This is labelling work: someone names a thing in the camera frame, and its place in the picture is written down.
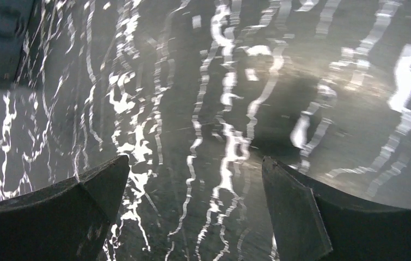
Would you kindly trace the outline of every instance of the black marble countertop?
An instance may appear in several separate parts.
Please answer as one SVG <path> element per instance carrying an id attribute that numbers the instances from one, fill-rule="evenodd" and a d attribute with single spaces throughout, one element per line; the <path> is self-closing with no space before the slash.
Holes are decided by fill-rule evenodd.
<path id="1" fill-rule="evenodd" d="M 102 260 L 278 260 L 263 155 L 411 208 L 410 0 L 43 0 L 24 50 L 0 201 L 129 154 Z"/>

